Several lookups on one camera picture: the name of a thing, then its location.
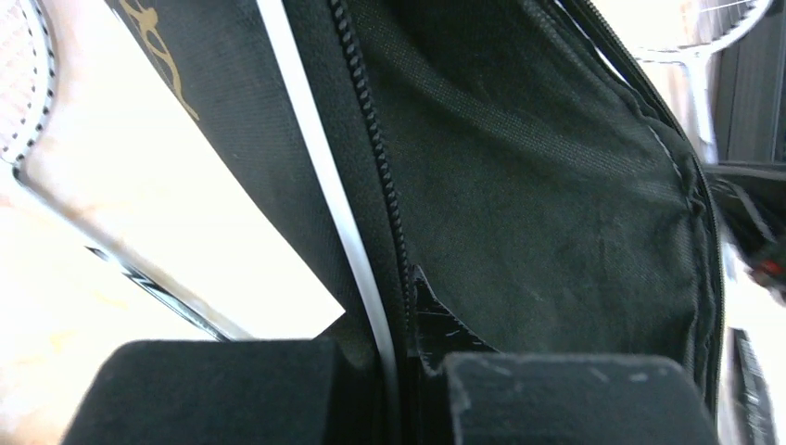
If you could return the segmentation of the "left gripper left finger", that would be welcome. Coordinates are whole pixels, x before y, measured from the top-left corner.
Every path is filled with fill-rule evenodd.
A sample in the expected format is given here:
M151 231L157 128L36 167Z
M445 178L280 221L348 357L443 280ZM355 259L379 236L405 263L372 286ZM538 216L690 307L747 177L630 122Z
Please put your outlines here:
M373 379L329 339L134 341L97 372L67 444L379 444Z

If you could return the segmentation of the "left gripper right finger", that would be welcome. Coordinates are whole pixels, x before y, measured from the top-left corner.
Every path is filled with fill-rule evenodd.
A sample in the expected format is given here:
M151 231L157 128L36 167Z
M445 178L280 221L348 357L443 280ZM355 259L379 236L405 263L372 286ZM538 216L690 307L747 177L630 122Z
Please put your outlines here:
M499 353L411 270L419 444L715 444L683 369L664 357Z

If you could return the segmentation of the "black racket bag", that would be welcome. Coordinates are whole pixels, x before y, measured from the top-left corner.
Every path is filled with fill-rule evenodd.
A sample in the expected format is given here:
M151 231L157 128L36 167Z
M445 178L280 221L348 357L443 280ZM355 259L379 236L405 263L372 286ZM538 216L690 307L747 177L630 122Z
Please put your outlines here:
M411 270L499 353L664 357L714 424L723 307L706 180L571 1L114 1L255 205L346 309L397 441Z

